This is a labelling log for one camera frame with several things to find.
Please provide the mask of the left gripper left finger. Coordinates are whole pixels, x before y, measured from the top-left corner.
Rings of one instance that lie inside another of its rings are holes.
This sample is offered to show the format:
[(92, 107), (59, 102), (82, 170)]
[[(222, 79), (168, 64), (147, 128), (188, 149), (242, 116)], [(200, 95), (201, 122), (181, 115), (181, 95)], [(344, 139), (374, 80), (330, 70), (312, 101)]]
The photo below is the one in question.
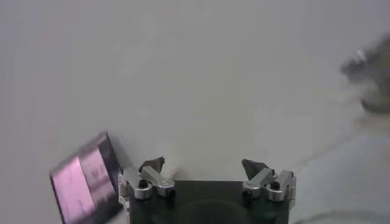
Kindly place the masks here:
[(148, 200), (155, 189), (156, 194), (171, 200), (176, 196), (176, 184), (161, 174), (164, 157), (147, 160), (136, 169), (132, 166), (124, 168), (118, 174), (118, 198), (128, 200)]

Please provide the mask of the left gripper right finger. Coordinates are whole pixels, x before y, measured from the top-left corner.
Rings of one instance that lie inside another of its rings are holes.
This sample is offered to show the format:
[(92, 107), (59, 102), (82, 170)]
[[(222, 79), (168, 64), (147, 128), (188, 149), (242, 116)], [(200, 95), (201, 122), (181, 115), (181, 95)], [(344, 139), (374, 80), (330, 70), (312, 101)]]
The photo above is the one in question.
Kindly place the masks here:
[(279, 174), (265, 163), (242, 159), (248, 177), (242, 183), (244, 201), (252, 201), (265, 194), (270, 201), (295, 201), (296, 176), (290, 170), (283, 170)]

